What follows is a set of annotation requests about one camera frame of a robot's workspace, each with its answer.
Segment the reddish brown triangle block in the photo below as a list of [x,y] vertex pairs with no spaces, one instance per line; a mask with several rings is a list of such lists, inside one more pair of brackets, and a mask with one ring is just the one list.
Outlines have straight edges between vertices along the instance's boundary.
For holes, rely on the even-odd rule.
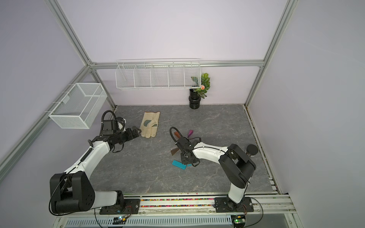
[[175,135],[178,139],[180,139],[180,138],[181,138],[181,136],[180,136],[180,134],[179,134],[178,132],[174,132],[174,135]]

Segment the dark brown triangle block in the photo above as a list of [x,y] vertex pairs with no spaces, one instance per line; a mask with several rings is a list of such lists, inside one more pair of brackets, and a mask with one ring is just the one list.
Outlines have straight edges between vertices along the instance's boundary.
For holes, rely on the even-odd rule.
[[178,151],[179,151],[179,148],[174,148],[173,150],[171,150],[172,156],[174,156]]

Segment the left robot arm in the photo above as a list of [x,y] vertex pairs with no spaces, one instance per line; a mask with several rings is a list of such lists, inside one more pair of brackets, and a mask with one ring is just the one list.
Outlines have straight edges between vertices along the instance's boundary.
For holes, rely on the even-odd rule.
[[117,144],[124,145],[140,134],[141,130],[135,126],[126,128],[123,118],[102,121],[99,135],[88,141],[88,150],[63,173],[51,177],[50,213],[64,216],[106,207],[124,210],[126,203],[122,191],[95,191],[89,178],[99,162],[113,152]]

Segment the long teal block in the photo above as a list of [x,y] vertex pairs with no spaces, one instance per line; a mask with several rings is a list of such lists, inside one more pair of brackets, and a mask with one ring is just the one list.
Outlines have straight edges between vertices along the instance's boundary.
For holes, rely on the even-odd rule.
[[179,168],[179,169],[182,169],[182,170],[185,170],[186,167],[187,167],[187,165],[182,164],[181,162],[176,161],[176,160],[173,160],[172,165]]

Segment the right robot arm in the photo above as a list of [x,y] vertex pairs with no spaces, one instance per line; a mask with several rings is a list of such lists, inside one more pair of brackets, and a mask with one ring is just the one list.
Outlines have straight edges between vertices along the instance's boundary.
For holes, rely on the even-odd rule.
[[181,160],[184,165],[190,164],[196,167],[201,160],[219,164],[231,183],[228,202],[236,205],[242,202],[250,179],[256,170],[256,164],[238,145],[218,147],[201,141],[191,142],[185,137],[174,142],[181,151]]

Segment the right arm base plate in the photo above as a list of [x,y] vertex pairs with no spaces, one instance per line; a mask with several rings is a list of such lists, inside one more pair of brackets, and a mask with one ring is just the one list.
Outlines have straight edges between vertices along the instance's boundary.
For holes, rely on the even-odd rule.
[[217,213],[254,212],[253,203],[249,197],[244,197],[239,203],[235,203],[228,197],[216,197],[213,207]]

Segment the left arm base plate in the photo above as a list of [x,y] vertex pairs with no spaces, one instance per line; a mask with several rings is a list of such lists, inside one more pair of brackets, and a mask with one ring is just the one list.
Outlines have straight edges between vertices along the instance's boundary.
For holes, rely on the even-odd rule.
[[130,215],[137,214],[140,208],[140,199],[124,199],[122,206],[116,204],[113,206],[102,207],[99,211],[100,215]]

